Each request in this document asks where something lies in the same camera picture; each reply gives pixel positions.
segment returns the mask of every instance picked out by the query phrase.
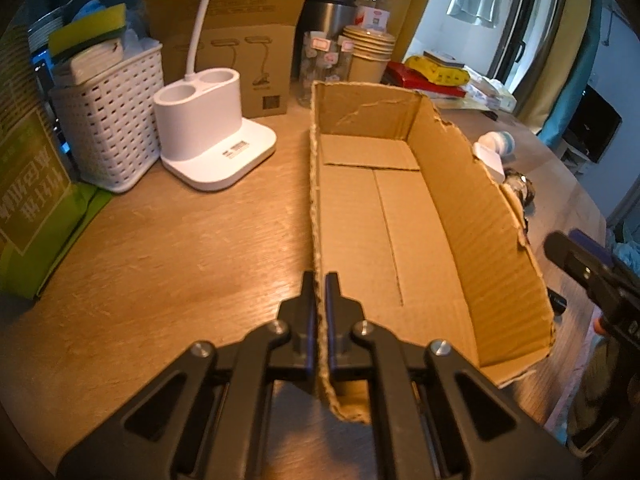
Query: cardboard box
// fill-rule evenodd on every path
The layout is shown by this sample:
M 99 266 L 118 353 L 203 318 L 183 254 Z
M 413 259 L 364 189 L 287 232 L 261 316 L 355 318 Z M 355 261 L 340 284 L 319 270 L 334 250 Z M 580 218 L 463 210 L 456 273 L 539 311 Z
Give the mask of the cardboard box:
M 200 0 L 144 0 L 152 38 L 161 41 L 164 83 L 184 77 Z M 196 72 L 229 67 L 240 73 L 242 114 L 287 111 L 296 23 L 305 0 L 210 0 Z
M 449 340 L 498 385 L 549 354 L 554 314 L 522 208 L 427 97 L 315 83 L 311 151 L 318 279 L 337 271 L 367 319 L 416 344 Z M 332 410 L 366 421 L 366 386 L 328 380 L 324 298 L 319 320 Z

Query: blue curtain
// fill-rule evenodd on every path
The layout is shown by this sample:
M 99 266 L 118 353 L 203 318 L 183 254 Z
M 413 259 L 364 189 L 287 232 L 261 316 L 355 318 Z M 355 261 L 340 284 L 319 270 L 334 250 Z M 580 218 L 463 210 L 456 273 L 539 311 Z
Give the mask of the blue curtain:
M 580 49 L 578 49 L 574 66 L 569 72 L 569 77 L 558 96 L 553 110 L 551 110 L 551 114 L 538 134 L 538 138 L 552 149 L 562 139 L 562 134 L 564 134 L 571 118 L 578 109 L 582 92 L 587 88 L 591 70 L 593 69 L 593 62 L 596 59 L 600 44 L 601 18 L 602 0 L 591 0 L 591 13 L 587 22 L 587 29 L 584 31 L 584 37 L 582 38 Z

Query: plastic basket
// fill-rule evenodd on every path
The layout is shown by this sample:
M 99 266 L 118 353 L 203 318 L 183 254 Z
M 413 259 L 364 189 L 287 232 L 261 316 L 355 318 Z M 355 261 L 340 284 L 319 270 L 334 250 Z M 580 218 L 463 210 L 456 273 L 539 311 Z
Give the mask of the plastic basket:
M 124 60 L 79 86 L 50 92 L 83 180 L 122 193 L 158 160 L 153 96 L 164 85 L 161 48 Z

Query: black monitor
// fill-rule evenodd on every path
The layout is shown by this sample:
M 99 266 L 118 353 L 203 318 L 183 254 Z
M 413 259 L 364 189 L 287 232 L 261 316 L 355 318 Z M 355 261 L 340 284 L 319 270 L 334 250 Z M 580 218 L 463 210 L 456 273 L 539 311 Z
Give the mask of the black monitor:
M 587 85 L 567 129 L 580 141 L 580 150 L 598 162 L 621 122 L 613 106 Z

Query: white flexible gooseneck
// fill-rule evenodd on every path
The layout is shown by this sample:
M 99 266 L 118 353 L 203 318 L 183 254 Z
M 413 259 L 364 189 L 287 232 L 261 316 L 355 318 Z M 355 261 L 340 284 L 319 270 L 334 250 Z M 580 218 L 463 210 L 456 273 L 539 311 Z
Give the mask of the white flexible gooseneck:
M 198 44 L 200 43 L 200 35 L 202 33 L 202 25 L 207 15 L 207 7 L 209 0 L 200 0 L 196 21 L 193 24 L 193 32 L 191 33 L 191 43 L 189 44 L 189 52 L 187 54 L 187 70 L 184 73 L 184 80 L 191 81 L 195 78 L 196 54 L 198 52 Z

